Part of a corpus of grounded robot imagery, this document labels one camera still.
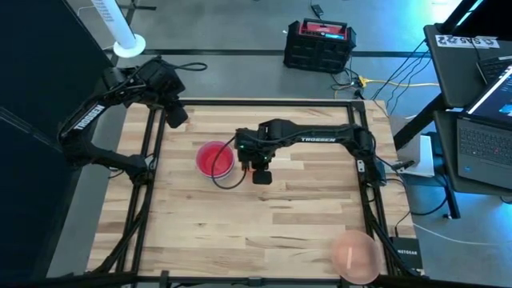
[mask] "concrete floor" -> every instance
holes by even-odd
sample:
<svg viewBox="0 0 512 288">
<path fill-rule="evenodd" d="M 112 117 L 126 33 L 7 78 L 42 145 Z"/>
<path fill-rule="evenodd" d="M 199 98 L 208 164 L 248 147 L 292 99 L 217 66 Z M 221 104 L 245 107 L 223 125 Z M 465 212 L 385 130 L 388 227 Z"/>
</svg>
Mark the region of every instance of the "concrete floor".
<svg viewBox="0 0 512 288">
<path fill-rule="evenodd" d="M 75 10 L 90 6 L 89 0 L 68 0 Z M 313 0 L 325 11 L 324 19 L 348 22 L 358 33 L 358 51 L 411 51 L 423 39 L 425 24 L 442 22 L 458 4 L 457 0 Z M 140 0 L 140 5 L 157 6 L 157 11 L 137 11 L 132 21 L 135 33 L 143 35 L 149 49 L 283 49 L 287 25 L 302 18 L 312 18 L 309 0 Z M 113 39 L 95 9 L 83 9 L 80 18 L 101 47 Z M 150 56 L 121 59 L 119 66 L 143 63 Z M 248 98 L 332 98 L 332 79 L 327 74 L 290 70 L 281 56 L 165 56 L 174 64 L 204 62 L 204 72 L 179 71 L 187 90 L 182 97 Z M 354 58 L 352 69 L 371 79 L 387 79 L 403 58 Z M 436 82 L 432 65 L 416 75 L 412 83 Z M 379 88 L 369 84 L 369 97 Z M 384 89 L 380 99 L 389 99 L 393 87 Z M 435 95 L 437 87 L 410 88 L 400 98 L 394 115 L 409 116 L 419 112 Z M 339 98 L 352 98 L 340 93 Z M 95 135 L 97 144 L 117 146 L 124 111 L 111 112 L 108 126 Z M 89 173 L 105 177 L 101 167 Z M 70 215 L 62 232 L 49 276 L 81 273 L 94 239 L 94 232 L 105 194 L 105 181 L 97 189 L 78 189 Z M 441 188 L 409 186 L 411 209 L 430 210 L 443 200 Z M 458 193 L 462 219 L 445 220 L 447 212 L 414 217 L 414 222 L 436 233 L 469 242 L 504 242 L 512 239 L 512 206 L 497 197 Z M 471 246 L 449 242 L 416 229 L 426 274 L 436 279 L 510 286 L 512 283 L 512 244 Z"/>
</svg>

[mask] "wooden table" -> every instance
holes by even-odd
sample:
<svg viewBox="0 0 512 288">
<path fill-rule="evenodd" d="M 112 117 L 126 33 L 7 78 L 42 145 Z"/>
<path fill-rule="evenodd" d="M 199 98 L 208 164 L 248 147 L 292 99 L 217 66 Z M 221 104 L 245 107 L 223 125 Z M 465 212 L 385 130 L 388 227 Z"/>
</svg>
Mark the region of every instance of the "wooden table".
<svg viewBox="0 0 512 288">
<path fill-rule="evenodd" d="M 269 186 L 252 184 L 248 175 L 236 189 L 220 190 L 195 167 L 201 145 L 227 141 L 236 128 L 257 129 L 273 118 L 308 125 L 348 122 L 342 107 L 292 105 L 188 106 L 187 124 L 176 130 L 166 127 L 140 275 L 168 270 L 182 277 L 338 277 L 330 264 L 331 242 L 344 230 L 365 229 L 354 159 L 343 146 L 299 143 L 278 150 L 270 164 L 274 182 Z M 377 155 L 395 160 L 388 119 L 373 102 L 365 105 Z M 139 153 L 147 115 L 144 106 L 128 110 L 119 153 Z M 237 162 L 222 183 L 234 183 L 241 175 Z M 110 180 L 90 254 L 91 270 L 122 235 L 131 187 L 125 175 Z M 390 182 L 382 188 L 382 198 L 393 234 L 409 210 L 404 188 Z M 415 237 L 410 216 L 398 230 L 403 237 Z M 129 251 L 126 269 L 131 255 Z"/>
</svg>

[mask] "laptop screen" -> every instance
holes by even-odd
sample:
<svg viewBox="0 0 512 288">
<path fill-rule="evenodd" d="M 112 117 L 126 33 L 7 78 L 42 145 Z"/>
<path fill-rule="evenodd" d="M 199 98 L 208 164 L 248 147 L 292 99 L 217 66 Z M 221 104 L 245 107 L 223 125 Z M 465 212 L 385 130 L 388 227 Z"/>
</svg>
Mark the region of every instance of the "laptop screen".
<svg viewBox="0 0 512 288">
<path fill-rule="evenodd" d="M 512 66 L 508 66 L 468 114 L 512 124 Z"/>
</svg>

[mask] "laptop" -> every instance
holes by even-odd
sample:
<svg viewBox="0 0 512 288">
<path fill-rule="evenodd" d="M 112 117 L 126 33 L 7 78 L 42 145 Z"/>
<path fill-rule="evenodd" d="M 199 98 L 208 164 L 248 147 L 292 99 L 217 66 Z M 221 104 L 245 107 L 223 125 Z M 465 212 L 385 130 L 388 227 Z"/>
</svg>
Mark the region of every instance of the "laptop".
<svg viewBox="0 0 512 288">
<path fill-rule="evenodd" d="M 458 175 L 512 189 L 512 66 L 457 119 Z"/>
</svg>

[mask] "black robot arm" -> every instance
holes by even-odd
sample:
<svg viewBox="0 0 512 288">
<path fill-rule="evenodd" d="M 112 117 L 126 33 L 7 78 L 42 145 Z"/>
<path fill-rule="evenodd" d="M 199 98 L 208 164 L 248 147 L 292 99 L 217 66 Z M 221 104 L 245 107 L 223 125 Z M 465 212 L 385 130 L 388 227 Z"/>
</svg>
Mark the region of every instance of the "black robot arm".
<svg viewBox="0 0 512 288">
<path fill-rule="evenodd" d="M 61 125 L 58 141 L 69 164 L 76 167 L 99 164 L 124 170 L 135 184 L 152 177 L 151 159 L 144 155 L 125 156 L 96 147 L 88 140 L 88 130 L 108 108 L 141 103 L 149 108 L 163 108 L 166 121 L 176 128 L 188 119 L 178 94 L 185 90 L 176 69 L 204 70 L 173 66 L 160 57 L 152 58 L 137 68 L 108 68 L 98 80 L 95 93 L 80 105 Z"/>
<path fill-rule="evenodd" d="M 274 119 L 261 123 L 258 130 L 241 128 L 236 130 L 234 147 L 242 166 L 254 169 L 254 184 L 271 184 L 272 174 L 267 171 L 278 148 L 292 146 L 298 142 L 320 142 L 342 144 L 356 160 L 367 169 L 366 179 L 375 184 L 382 180 L 375 158 L 374 136 L 358 126 L 304 126 L 289 120 Z"/>
</svg>

